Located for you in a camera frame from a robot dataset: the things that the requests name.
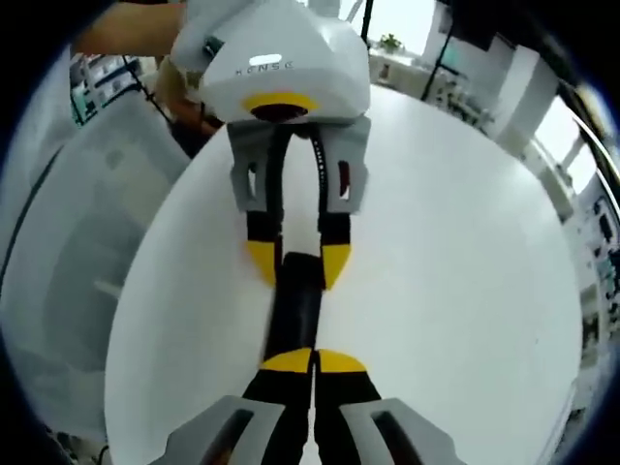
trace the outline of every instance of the black cable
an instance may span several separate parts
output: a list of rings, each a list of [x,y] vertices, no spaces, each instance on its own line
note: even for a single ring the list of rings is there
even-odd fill
[[[323,146],[321,133],[319,132],[319,128],[316,123],[308,126],[310,141],[312,142],[314,156],[317,161],[317,171],[319,173],[319,214],[321,215],[327,212],[327,196],[329,192],[327,186],[326,150]]]
[[[204,121],[204,113],[205,113],[205,111],[206,111],[206,106],[204,105],[204,102],[201,102],[201,116],[200,116],[201,120],[198,122],[199,126]]]
[[[123,63],[125,64],[125,68],[129,72],[129,74],[132,75],[132,78],[134,79],[134,81],[138,85],[139,89],[142,91],[142,93],[146,97],[146,100],[148,100],[151,104],[153,104],[153,106],[160,112],[160,114],[162,116],[164,116],[164,119],[166,119],[166,122],[169,125],[172,124],[171,119],[168,118],[168,116],[164,113],[162,108],[157,104],[157,102],[155,102],[155,99],[154,99],[153,95],[148,92],[148,89],[144,86],[144,84],[142,84],[142,81],[140,80],[140,78],[138,77],[136,72],[129,66],[129,62],[127,61],[127,57],[125,55],[120,55],[120,56],[123,59]]]
[[[370,27],[370,18],[372,16],[372,6],[374,0],[366,0],[366,5],[364,6],[364,19],[361,24],[361,33],[359,36],[366,42],[368,45],[368,28]]]
[[[2,288],[4,286],[5,275],[7,274],[7,268],[9,267],[9,261],[11,260],[11,255],[13,254],[13,249],[16,246],[17,236],[19,235],[19,231],[21,231],[21,226],[23,225],[23,222],[26,219],[26,215],[27,215],[28,211],[30,210],[30,206],[32,205],[32,202],[34,201],[35,197],[37,196],[37,193],[41,189],[41,186],[43,185],[44,181],[47,179],[47,175],[49,174],[49,171],[51,170],[52,165],[56,161],[56,157],[58,156],[58,153],[60,153],[60,150],[58,150],[51,157],[51,159],[47,163],[46,167],[44,168],[44,170],[39,175],[39,178],[35,182],[34,186],[32,186],[32,189],[30,190],[30,194],[28,194],[28,198],[26,199],[25,205],[23,206],[23,208],[19,212],[19,216],[17,217],[17,221],[15,223],[15,227],[13,228],[13,233],[11,234],[11,239],[9,241],[9,245],[8,245],[7,250],[5,252],[5,258],[4,258],[4,261],[2,262],[2,268],[0,269],[0,298],[2,297]]]
[[[267,164],[264,177],[266,210],[269,215],[282,222],[284,205],[282,199],[282,169],[287,147],[293,136],[294,128],[291,125],[276,125],[269,148],[267,149]]]
[[[99,452],[99,456],[97,457],[97,465],[102,465],[102,463],[104,463],[104,454],[106,453],[106,450],[109,450],[108,445],[103,446]]]

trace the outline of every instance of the window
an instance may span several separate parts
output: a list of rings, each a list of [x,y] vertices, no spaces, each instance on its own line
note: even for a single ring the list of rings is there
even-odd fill
[[[592,156],[592,151],[584,144],[574,157],[573,162],[567,168],[567,172],[573,180],[574,192],[579,195],[590,182],[597,170],[597,164]]]
[[[534,136],[557,163],[567,157],[579,137],[579,127],[560,97],[553,99]]]
[[[297,0],[299,3],[321,5],[329,0]],[[340,0],[340,19],[346,19],[356,0]],[[361,33],[366,0],[361,2],[352,22]],[[407,51],[422,55],[430,32],[435,0],[375,0],[368,28],[368,39],[379,41],[384,34],[393,34]]]

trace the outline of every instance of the hand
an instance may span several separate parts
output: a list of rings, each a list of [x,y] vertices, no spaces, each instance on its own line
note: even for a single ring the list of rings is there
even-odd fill
[[[171,52],[185,7],[114,3],[77,36],[74,52],[163,56]]]
[[[201,132],[206,136],[213,136],[215,133],[217,133],[217,128],[214,128],[206,121],[203,121],[201,123]]]

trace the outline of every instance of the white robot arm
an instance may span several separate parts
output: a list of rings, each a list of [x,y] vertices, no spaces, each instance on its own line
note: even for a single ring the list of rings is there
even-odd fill
[[[330,289],[349,257],[349,214],[359,209],[367,178],[370,78],[361,37],[348,22],[317,15],[295,0],[234,0],[226,12],[201,11],[189,20],[171,59],[203,73],[199,93],[228,123],[232,185],[248,215],[248,248],[271,285],[282,262],[282,160],[292,134],[311,139]],[[349,195],[342,199],[345,190]]]

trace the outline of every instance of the wall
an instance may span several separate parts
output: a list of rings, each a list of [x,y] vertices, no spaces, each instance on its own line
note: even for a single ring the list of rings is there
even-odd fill
[[[579,203],[583,208],[592,208],[592,204],[596,202],[600,196],[603,196],[605,191],[601,185],[601,181],[597,176],[594,176],[586,188],[579,194]]]
[[[528,145],[555,98],[558,78],[533,50],[518,46],[497,100],[488,135],[509,153]]]
[[[553,203],[560,220],[564,222],[570,218],[574,214],[574,206],[571,201],[572,192],[566,187],[560,173],[543,149],[531,140],[520,152],[513,152],[508,149],[507,151],[520,160],[538,178]]]
[[[435,63],[446,41],[446,34],[439,32],[445,10],[445,5],[435,4],[430,32],[422,55],[424,61],[428,63]],[[497,36],[493,38],[489,50],[482,50],[451,38],[442,62],[465,75],[491,105],[502,87],[512,62],[512,54],[512,48]]]

